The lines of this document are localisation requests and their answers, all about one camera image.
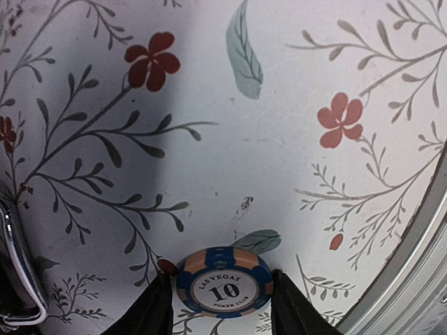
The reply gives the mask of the black poker set case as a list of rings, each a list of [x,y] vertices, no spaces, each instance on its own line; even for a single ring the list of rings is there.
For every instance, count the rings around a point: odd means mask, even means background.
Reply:
[[[3,325],[17,329],[41,324],[48,315],[48,305],[45,300],[41,283],[36,275],[29,257],[27,243],[22,236],[22,228],[18,221],[17,211],[1,201],[1,233],[5,238],[6,250],[12,268],[20,284],[34,303],[31,309],[8,310],[1,314]]]

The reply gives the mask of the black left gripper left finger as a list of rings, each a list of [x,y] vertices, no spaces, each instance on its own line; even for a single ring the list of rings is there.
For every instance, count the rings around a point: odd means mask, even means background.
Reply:
[[[172,334],[172,300],[170,276],[160,273],[122,317],[118,334]]]

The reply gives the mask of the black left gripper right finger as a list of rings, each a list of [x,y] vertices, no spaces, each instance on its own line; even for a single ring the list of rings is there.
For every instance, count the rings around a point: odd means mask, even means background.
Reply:
[[[280,269],[273,271],[272,333],[275,335],[342,335],[313,307]]]

